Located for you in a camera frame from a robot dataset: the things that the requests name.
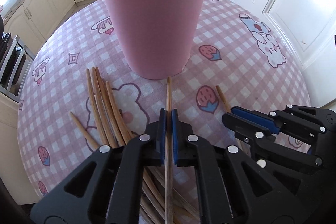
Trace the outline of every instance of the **pile of chopsticks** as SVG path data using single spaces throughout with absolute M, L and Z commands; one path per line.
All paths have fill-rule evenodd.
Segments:
M 124 146 L 135 136 L 124 123 L 110 83 L 107 81 L 104 84 L 98 67 L 92 67 L 91 74 L 92 80 L 90 70 L 87 69 L 86 76 L 90 102 L 102 144 L 108 144 L 112 148 Z M 171 78 L 167 80 L 167 84 L 167 110 L 171 111 Z M 99 144 L 85 130 L 77 117 L 72 112 L 69 115 L 91 146 L 97 149 Z M 158 214 L 154 212 L 153 207 L 143 197 L 141 197 L 140 201 L 140 213 L 148 224 L 162 224 L 162 220 L 165 220 L 167 224 L 180 224 L 176 213 L 199 221 L 199 212 L 172 187 L 171 132 L 169 128 L 166 137 L 168 138 L 168 145 L 166 144 L 166 179 L 156 167 L 145 168 L 143 172 L 142 191 Z M 167 185 L 165 187 L 166 200 L 154 184 L 150 172 L 163 187 Z

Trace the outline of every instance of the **pink checkered tablecloth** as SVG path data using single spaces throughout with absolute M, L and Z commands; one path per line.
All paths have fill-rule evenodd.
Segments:
M 20 100 L 20 153 L 39 196 L 92 153 L 68 116 L 70 111 L 100 142 L 86 85 L 85 69 L 92 66 L 112 83 L 132 131 L 143 133 L 165 107 L 166 80 L 143 79 L 130 70 L 104 0 L 73 15 L 38 53 Z M 204 0 L 190 59 L 173 77 L 172 92 L 180 120 L 211 144 L 226 147 L 236 140 L 221 122 L 224 107 L 215 85 L 231 106 L 264 113 L 289 103 L 310 105 L 301 72 L 285 45 L 266 24 L 229 0 Z M 278 136 L 277 142 L 303 152 L 308 149 L 286 135 Z M 193 169 L 175 167 L 174 186 L 197 206 Z

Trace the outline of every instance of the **round table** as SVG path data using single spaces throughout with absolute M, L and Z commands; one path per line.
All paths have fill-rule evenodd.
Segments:
M 166 80 L 147 80 L 130 70 L 104 0 L 69 18 L 42 47 L 23 86 L 18 142 L 26 173 L 46 195 L 92 153 L 68 113 L 72 111 L 101 143 L 91 112 L 85 69 L 98 66 L 110 81 L 127 126 L 141 134 L 165 107 Z M 236 144 L 222 122 L 220 85 L 231 106 L 268 113 L 286 104 L 310 105 L 294 58 L 263 22 L 229 0 L 204 0 L 190 59 L 173 77 L 173 107 L 179 119 L 211 144 Z M 277 142 L 306 152 L 286 135 Z M 197 203 L 192 168 L 174 167 L 174 186 Z

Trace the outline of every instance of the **strawberry illustration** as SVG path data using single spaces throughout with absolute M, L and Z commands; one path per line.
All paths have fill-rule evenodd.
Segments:
M 43 196 L 45 196 L 48 193 L 48 190 L 42 181 L 39 181 L 39 188 Z
M 39 153 L 39 157 L 41 159 L 41 162 L 44 166 L 50 166 L 50 156 L 47 151 L 47 149 L 43 146 L 39 146 L 37 149 Z
M 210 61 L 217 61 L 221 60 L 221 53 L 220 51 L 211 45 L 202 45 L 198 48 L 201 55 L 207 58 Z
M 200 110 L 214 114 L 219 100 L 214 90 L 208 85 L 204 85 L 196 93 L 196 103 Z

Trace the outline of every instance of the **pink container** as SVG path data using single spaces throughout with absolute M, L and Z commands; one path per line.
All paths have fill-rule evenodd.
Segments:
M 105 0 L 129 67 L 147 79 L 182 71 L 203 0 Z

